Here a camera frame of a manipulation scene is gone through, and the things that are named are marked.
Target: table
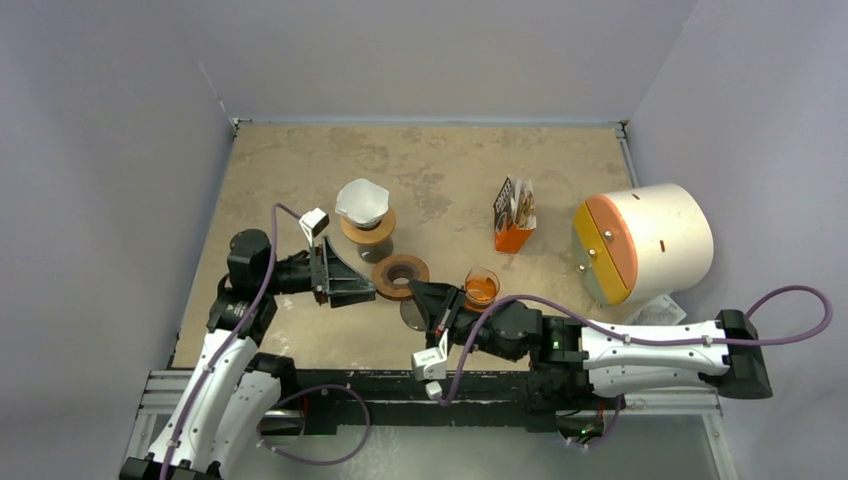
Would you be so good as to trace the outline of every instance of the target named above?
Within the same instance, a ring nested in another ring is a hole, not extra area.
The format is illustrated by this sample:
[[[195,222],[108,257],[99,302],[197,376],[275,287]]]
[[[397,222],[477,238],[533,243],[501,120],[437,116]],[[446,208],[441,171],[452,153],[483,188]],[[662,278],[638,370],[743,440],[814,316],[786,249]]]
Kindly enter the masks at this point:
[[[533,181],[538,212],[537,230],[516,255],[493,245],[492,203],[507,175]],[[196,364],[230,239],[247,228],[267,231],[274,202],[330,213],[333,246],[370,275],[372,265],[359,259],[333,213],[339,189],[360,177],[389,190],[398,215],[394,253],[424,260],[431,281],[460,285],[477,264],[497,273],[500,295],[532,293],[610,322],[630,310],[600,309],[583,290],[569,251],[576,206],[593,193],[630,187],[612,127],[246,125],[233,146],[173,367]],[[280,215],[278,258],[306,246],[297,222]],[[401,320],[399,304],[379,297],[330,309],[302,294],[278,297],[277,305],[260,350],[291,356],[298,368],[408,369],[410,354],[424,348],[423,334]],[[451,352],[452,365],[460,350]],[[527,361],[475,354],[466,370],[527,370]]]

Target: orange panel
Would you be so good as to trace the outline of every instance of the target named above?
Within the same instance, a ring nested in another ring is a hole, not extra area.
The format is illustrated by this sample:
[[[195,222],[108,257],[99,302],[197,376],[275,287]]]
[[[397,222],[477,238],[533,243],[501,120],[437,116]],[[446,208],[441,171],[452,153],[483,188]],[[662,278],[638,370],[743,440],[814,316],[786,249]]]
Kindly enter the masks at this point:
[[[592,195],[586,199],[586,205],[589,207],[589,213],[592,215],[598,231],[602,235],[607,230],[612,232],[612,240],[604,238],[604,243],[613,263],[615,263],[615,269],[618,270],[618,275],[621,277],[624,287],[633,291],[639,264],[636,258],[636,247],[633,245],[633,238],[630,236],[630,229],[627,228],[627,224],[621,218],[618,208],[606,195]]]

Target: wooden lid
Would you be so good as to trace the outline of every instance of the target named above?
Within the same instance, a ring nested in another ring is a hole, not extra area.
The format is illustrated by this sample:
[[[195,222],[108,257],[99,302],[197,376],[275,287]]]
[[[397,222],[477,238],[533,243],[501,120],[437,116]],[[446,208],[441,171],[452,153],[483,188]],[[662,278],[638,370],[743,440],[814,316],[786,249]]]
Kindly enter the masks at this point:
[[[377,285],[377,293],[381,296],[398,302],[409,300],[413,297],[409,283],[395,283],[398,278],[429,282],[430,269],[418,257],[392,255],[381,260],[371,272],[371,281]]]
[[[397,225],[397,216],[395,209],[389,207],[389,211],[373,230],[363,230],[356,225],[350,223],[347,218],[339,217],[342,224],[342,232],[353,243],[364,245],[366,247],[383,243],[392,232],[395,231]]]

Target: gray wall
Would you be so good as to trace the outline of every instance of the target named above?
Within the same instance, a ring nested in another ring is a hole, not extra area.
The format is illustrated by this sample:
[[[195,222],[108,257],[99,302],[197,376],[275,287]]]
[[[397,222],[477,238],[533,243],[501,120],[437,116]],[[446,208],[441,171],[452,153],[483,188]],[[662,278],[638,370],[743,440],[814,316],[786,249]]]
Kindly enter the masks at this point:
[[[834,301],[819,338],[766,349],[774,399],[723,402],[743,478],[848,470],[846,45],[844,1],[700,0],[631,123],[640,180],[685,186],[713,227],[713,268],[679,296],[691,313],[747,308],[788,283]],[[797,294],[754,321],[777,337],[820,316]]]
[[[181,0],[232,116],[629,118],[695,0]]]
[[[228,123],[165,1],[0,4],[0,478],[115,478]]]

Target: white cylindrical container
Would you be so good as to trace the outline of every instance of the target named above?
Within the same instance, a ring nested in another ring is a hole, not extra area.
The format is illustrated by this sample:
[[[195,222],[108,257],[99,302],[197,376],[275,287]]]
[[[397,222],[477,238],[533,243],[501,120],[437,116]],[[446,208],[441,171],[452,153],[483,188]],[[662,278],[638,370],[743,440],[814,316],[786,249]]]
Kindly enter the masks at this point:
[[[712,264],[710,225],[692,195],[678,185],[593,195],[584,205],[588,214],[581,217],[578,209],[575,217],[581,243],[575,248],[589,254],[576,258],[590,258],[580,271],[597,277],[591,279],[595,288],[590,291],[597,292],[600,284],[601,303],[685,290],[704,278]]]

